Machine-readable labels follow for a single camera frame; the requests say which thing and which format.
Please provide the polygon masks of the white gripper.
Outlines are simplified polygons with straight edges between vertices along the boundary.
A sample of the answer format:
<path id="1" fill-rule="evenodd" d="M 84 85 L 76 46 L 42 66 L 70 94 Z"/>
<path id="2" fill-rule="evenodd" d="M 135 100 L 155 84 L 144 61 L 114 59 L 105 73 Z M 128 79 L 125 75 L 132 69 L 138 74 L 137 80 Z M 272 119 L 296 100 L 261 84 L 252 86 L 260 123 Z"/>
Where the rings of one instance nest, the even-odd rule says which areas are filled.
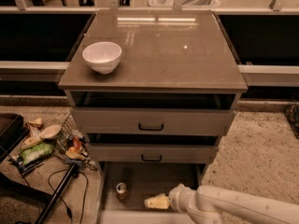
<path id="1" fill-rule="evenodd" d="M 154 197 L 150 197 L 144 201 L 144 205 L 148 209 L 167 209 L 169 206 L 173 210 L 180 213 L 192 213 L 197 211 L 196 203 L 197 192 L 194 189 L 179 184 L 175 188 L 171 189 L 168 197 L 165 194 L 159 194 Z"/>

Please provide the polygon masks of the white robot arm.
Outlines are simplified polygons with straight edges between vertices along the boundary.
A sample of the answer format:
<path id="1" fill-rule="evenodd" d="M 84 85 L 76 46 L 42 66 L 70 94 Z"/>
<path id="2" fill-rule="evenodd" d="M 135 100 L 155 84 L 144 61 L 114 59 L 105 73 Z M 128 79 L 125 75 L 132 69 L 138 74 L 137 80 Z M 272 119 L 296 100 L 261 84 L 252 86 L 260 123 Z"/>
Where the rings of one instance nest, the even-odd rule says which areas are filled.
<path id="1" fill-rule="evenodd" d="M 146 199 L 144 205 L 148 209 L 171 207 L 187 213 L 196 224 L 223 224 L 223 212 L 252 224 L 299 224 L 297 204 L 206 185 L 194 190 L 179 184 L 168 195 Z"/>

